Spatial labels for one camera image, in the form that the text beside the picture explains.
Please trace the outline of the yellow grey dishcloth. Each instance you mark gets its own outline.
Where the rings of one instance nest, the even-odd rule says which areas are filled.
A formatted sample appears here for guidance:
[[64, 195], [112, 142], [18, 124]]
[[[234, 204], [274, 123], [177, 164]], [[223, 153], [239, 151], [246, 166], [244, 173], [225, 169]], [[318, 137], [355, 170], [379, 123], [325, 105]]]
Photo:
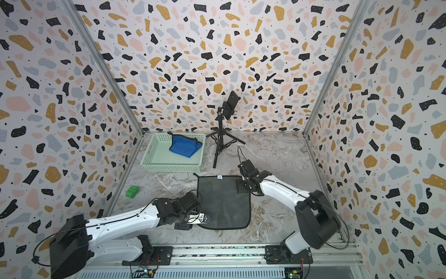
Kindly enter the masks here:
[[202, 198], [202, 213], [208, 222], [199, 224], [207, 230], [240, 230], [251, 221], [251, 195], [240, 193], [240, 176], [197, 176], [197, 191]]

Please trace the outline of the blue grey dishcloth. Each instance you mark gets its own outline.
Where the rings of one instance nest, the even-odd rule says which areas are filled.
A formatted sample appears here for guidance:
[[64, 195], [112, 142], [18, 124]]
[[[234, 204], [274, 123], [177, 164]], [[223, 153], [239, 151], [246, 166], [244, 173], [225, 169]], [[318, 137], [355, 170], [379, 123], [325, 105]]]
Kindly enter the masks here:
[[197, 151], [201, 149], [203, 144], [196, 138], [190, 138], [181, 134], [173, 134], [168, 132], [171, 136], [171, 146], [169, 151], [177, 155], [191, 158]]

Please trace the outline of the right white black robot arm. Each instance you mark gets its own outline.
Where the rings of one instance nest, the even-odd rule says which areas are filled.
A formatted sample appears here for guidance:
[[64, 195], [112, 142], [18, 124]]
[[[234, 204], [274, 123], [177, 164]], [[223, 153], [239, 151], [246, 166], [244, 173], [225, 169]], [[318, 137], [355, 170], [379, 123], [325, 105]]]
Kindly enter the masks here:
[[319, 249], [340, 229], [341, 221], [322, 191], [295, 188], [267, 171], [258, 171], [250, 160], [238, 165], [240, 193], [270, 196], [293, 210], [299, 231], [282, 242], [285, 252], [296, 255], [308, 248]]

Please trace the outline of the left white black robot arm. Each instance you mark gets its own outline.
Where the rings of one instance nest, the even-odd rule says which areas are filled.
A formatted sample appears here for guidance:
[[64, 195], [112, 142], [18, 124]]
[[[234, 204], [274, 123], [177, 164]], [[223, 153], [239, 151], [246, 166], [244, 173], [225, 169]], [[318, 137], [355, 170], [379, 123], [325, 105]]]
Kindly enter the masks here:
[[160, 258], [148, 236], [117, 239], [164, 225], [178, 223], [190, 227], [209, 221], [210, 216], [202, 212], [202, 197], [196, 191], [182, 198], [155, 198], [142, 208], [114, 216], [88, 220], [83, 215], [74, 216], [49, 243], [51, 277], [65, 279], [98, 262], [157, 264]]

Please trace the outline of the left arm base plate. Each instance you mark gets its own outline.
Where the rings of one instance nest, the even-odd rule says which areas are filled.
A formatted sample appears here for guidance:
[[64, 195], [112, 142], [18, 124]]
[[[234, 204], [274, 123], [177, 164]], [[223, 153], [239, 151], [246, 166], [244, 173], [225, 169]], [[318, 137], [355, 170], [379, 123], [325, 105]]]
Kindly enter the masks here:
[[140, 244], [141, 249], [138, 256], [132, 261], [123, 260], [123, 266], [168, 266], [171, 262], [173, 254], [172, 246], [153, 246], [147, 235], [139, 235], [133, 240], [136, 240], [136, 244]]

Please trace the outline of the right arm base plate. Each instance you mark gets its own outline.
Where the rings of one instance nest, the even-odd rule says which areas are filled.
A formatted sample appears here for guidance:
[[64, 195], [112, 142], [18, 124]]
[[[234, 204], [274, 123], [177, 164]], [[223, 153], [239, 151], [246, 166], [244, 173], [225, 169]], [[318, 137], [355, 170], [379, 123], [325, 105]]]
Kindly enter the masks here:
[[266, 245], [264, 259], [268, 265], [313, 264], [309, 244], [300, 232], [293, 232], [278, 245]]

